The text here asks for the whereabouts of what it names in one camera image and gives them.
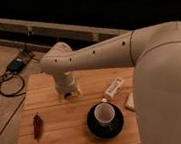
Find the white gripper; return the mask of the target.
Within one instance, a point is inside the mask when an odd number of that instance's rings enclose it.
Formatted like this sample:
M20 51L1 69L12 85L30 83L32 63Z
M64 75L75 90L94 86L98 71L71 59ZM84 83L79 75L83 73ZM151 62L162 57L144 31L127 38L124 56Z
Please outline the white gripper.
M58 95L59 102L63 102L65 100L64 95L67 93L72 93L73 98L82 96L82 90L78 89L76 78L73 76L71 71L57 74L53 78L55 80L56 90L60 94Z

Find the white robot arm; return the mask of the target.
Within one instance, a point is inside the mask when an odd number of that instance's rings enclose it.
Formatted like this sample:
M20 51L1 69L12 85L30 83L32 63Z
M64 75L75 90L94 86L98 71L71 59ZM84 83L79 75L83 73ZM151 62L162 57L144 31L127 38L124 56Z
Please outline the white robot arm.
M41 59L61 94L76 70L132 67L141 144L181 144L181 21L133 30L81 50L57 43Z

